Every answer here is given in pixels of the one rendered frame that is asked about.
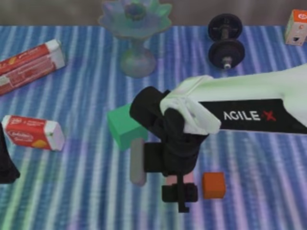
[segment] tablecloth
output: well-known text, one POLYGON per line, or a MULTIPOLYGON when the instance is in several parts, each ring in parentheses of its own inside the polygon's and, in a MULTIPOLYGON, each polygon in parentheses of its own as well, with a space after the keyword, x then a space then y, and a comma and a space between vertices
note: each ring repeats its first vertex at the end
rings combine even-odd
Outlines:
POLYGON ((221 71, 207 60, 206 27, 172 27, 146 46, 157 58, 149 77, 119 68, 128 41, 101 27, 0 27, 0 59, 57 38, 67 66, 0 97, 7 114, 58 121, 62 152, 8 143, 21 177, 0 185, 1 230, 307 230, 307 137, 221 131, 202 145, 195 168, 200 198, 179 214, 161 200, 160 174, 138 188, 129 180, 129 151, 119 151, 107 111, 130 103, 144 87, 173 89, 189 76, 215 78, 270 72, 307 63, 307 46, 287 46, 283 27, 245 27, 244 61, 221 71), (225 173, 222 200, 203 200, 203 172, 225 173))

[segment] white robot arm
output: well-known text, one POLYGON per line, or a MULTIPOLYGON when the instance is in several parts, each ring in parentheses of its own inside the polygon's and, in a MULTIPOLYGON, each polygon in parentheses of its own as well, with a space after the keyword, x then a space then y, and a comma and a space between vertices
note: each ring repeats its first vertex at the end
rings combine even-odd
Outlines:
POLYGON ((184 132, 220 129, 307 134, 307 64, 292 69, 214 79, 191 77, 160 102, 178 110, 184 132))

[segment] pink block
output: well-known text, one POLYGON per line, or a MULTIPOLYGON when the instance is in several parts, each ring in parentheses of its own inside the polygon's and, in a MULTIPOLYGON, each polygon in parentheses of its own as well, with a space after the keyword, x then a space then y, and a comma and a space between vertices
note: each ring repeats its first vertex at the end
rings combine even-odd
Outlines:
MULTIPOLYGON (((189 174, 184 175, 183 182, 186 183, 194 183, 194 173, 190 172, 189 174)), ((177 184, 177 176, 168 176, 166 178, 166 185, 177 184)))

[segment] gray wall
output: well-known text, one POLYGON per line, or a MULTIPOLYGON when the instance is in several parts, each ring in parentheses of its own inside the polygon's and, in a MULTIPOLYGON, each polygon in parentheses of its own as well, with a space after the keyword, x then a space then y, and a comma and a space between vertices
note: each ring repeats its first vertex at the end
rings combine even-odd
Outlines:
MULTIPOLYGON (((244 24, 285 25, 292 9, 307 0, 161 0, 173 4, 179 25, 204 25, 217 14, 234 13, 244 24)), ((101 0, 0 0, 2 25, 96 25, 101 0)))

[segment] red and white box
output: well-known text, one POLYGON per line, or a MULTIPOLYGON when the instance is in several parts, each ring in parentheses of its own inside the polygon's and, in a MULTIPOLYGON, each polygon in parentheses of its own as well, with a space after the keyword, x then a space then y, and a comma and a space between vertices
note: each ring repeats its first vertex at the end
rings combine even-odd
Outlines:
POLYGON ((6 115, 2 120, 5 134, 16 145, 61 151, 65 137, 58 122, 6 115))
POLYGON ((65 66, 61 43, 54 39, 0 62, 0 95, 65 66))

